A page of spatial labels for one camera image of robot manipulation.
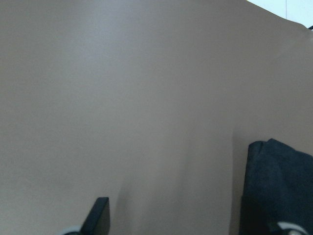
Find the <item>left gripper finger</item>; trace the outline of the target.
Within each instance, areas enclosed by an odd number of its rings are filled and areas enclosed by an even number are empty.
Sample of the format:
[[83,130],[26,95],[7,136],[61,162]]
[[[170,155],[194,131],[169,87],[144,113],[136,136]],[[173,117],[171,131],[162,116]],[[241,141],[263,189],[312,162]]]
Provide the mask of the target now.
[[108,235],[110,232],[110,201],[108,197],[98,197],[87,215],[81,229],[82,235]]

